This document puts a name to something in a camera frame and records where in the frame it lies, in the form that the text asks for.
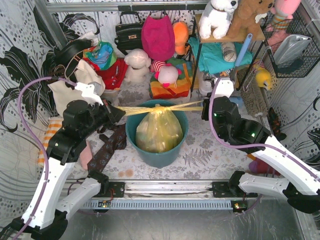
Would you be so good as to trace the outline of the yellow plastic trash bag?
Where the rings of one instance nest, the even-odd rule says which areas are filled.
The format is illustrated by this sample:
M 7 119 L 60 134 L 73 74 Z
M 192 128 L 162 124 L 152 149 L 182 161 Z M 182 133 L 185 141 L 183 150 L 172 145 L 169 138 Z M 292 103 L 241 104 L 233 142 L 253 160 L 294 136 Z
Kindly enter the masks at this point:
M 176 148 L 184 139 L 185 131 L 176 112 L 202 111 L 199 101 L 154 107 L 120 106 L 126 116 L 145 115 L 135 130 L 135 145 L 148 153 L 164 153 Z

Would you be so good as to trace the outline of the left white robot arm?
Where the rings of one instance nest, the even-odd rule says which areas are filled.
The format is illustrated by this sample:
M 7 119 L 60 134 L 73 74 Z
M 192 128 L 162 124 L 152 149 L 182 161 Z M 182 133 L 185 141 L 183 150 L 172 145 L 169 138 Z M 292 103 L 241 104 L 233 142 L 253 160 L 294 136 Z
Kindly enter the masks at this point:
M 75 100 L 67 105 L 62 127 L 49 140 L 43 173 L 29 207 L 1 231 L 2 240 L 9 239 L 14 231 L 17 232 L 15 240 L 22 233 L 30 234 L 34 240 L 58 240 L 70 218 L 84 203 L 94 196 L 112 193 L 109 178 L 102 171 L 114 151 L 126 146 L 125 126 L 117 124 L 125 114 L 108 103 Z M 99 129 L 114 131 L 107 139 L 106 156 L 91 159 L 88 176 L 76 190 L 60 200 L 68 175 L 87 146 L 86 139 Z

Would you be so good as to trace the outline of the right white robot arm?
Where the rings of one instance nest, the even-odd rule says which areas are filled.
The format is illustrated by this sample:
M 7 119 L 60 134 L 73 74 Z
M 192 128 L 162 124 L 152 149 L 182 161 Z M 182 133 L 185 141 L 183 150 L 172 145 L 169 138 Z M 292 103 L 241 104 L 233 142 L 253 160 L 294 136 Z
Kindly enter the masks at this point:
M 285 199 L 296 210 L 312 214 L 320 209 L 320 172 L 286 149 L 255 120 L 242 118 L 238 106 L 226 96 L 205 98 L 201 118 L 210 124 L 223 146 L 262 160 L 281 175 L 270 178 L 236 170 L 227 183 L 235 197 L 262 194 Z

